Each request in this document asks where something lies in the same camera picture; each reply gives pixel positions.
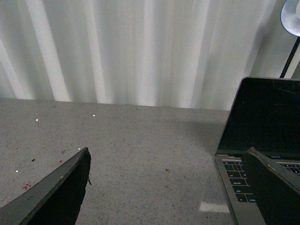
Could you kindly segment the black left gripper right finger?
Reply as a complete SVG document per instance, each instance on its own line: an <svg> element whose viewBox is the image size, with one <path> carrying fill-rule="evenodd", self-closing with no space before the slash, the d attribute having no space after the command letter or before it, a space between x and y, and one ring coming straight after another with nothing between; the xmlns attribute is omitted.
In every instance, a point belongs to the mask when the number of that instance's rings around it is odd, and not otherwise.
<svg viewBox="0 0 300 225"><path fill-rule="evenodd" d="M300 223L300 177L251 147L241 157L267 225Z"/></svg>

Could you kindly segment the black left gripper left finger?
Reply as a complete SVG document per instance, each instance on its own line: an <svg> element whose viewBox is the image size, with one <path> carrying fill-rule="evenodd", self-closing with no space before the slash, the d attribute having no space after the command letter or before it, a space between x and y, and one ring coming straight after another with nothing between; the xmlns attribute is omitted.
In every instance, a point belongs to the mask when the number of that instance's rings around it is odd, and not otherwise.
<svg viewBox="0 0 300 225"><path fill-rule="evenodd" d="M89 181L91 155L80 150L0 209L2 225L74 225Z"/></svg>

